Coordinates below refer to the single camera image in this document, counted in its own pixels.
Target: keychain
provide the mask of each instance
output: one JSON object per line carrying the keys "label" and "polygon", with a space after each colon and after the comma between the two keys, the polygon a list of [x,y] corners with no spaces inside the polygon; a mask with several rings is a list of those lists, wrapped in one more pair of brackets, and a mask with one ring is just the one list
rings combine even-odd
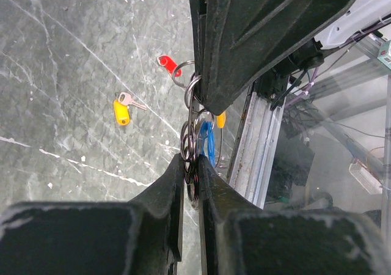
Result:
{"label": "keychain", "polygon": [[[162,56],[158,57],[158,63],[160,66],[164,67],[171,76],[177,67],[177,64],[174,62],[174,60],[172,60],[167,55],[162,55]],[[181,74],[182,74],[182,71],[178,70],[175,73],[175,77],[179,77],[179,76],[181,76]]]}
{"label": "keychain", "polygon": [[128,107],[133,105],[137,108],[147,110],[145,105],[141,105],[135,102],[132,96],[128,93],[115,93],[116,99],[113,101],[114,114],[117,123],[121,126],[127,125],[130,123],[130,115]]}
{"label": "keychain", "polygon": [[201,148],[200,153],[201,155],[205,155],[205,140],[208,140],[208,159],[209,162],[212,164],[213,167],[216,166],[215,158],[214,158],[214,133],[213,133],[213,123],[210,121],[204,121],[201,124],[200,129],[200,137],[201,140]]}

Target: yellow key tag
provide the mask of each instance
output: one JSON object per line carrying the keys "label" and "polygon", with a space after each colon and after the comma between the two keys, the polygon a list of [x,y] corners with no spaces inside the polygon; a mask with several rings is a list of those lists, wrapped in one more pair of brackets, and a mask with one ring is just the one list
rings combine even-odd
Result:
{"label": "yellow key tag", "polygon": [[130,122],[130,116],[128,107],[120,104],[117,99],[112,102],[114,107],[115,119],[117,119],[117,123],[119,125],[127,125]]}
{"label": "yellow key tag", "polygon": [[222,114],[220,114],[217,117],[217,127],[218,128],[224,128],[226,119],[227,119],[227,117],[225,116],[225,111],[224,111]]}

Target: key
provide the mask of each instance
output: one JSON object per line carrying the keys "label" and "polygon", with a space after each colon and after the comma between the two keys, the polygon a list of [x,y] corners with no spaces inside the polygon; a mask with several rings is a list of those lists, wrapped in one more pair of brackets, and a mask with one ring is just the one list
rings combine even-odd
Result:
{"label": "key", "polygon": [[133,105],[137,108],[147,110],[147,107],[135,102],[129,93],[125,93],[125,92],[120,93],[120,95],[118,96],[118,102],[125,106]]}

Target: gray marble surface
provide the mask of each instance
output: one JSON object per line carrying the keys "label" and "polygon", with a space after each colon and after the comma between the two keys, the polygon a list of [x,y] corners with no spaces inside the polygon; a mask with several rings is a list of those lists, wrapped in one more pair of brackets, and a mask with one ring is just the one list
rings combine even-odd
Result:
{"label": "gray marble surface", "polygon": [[[187,110],[156,57],[193,58],[188,0],[0,0],[0,212],[23,200],[130,200],[179,152]],[[191,68],[184,70],[189,76]],[[119,127],[112,101],[129,92]],[[200,274],[185,201],[179,274]]]}

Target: metal split ring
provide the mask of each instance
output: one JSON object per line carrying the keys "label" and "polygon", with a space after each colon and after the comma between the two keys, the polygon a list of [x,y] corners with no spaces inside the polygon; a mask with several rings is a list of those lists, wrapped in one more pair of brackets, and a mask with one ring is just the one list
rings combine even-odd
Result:
{"label": "metal split ring", "polygon": [[203,108],[201,111],[197,113],[195,117],[195,121],[193,123],[194,129],[197,127],[198,122],[201,120],[201,115],[204,113],[209,113],[212,116],[212,129],[214,128],[214,114],[210,113],[206,108]]}
{"label": "metal split ring", "polygon": [[194,94],[194,86],[201,80],[201,76],[192,76],[192,80],[189,83],[188,87],[185,90],[185,105],[186,107],[192,111],[191,103],[193,100],[193,94]]}
{"label": "metal split ring", "polygon": [[189,60],[189,61],[185,61],[184,63],[181,63],[180,65],[178,65],[177,67],[175,67],[174,71],[172,72],[171,74],[171,79],[172,81],[174,82],[174,84],[176,84],[178,87],[182,87],[182,88],[187,88],[187,85],[177,81],[177,79],[175,78],[175,75],[177,74],[177,72],[182,68],[182,67],[185,67],[187,65],[191,65],[191,64],[195,64],[195,61],[194,60]]}
{"label": "metal split ring", "polygon": [[188,125],[189,122],[185,122],[182,125],[180,141],[180,153],[185,162],[195,161],[196,158],[196,141],[197,135],[192,125]]}
{"label": "metal split ring", "polygon": [[188,198],[191,202],[191,206],[198,209],[198,196],[199,196],[199,183],[194,182],[188,185]]}

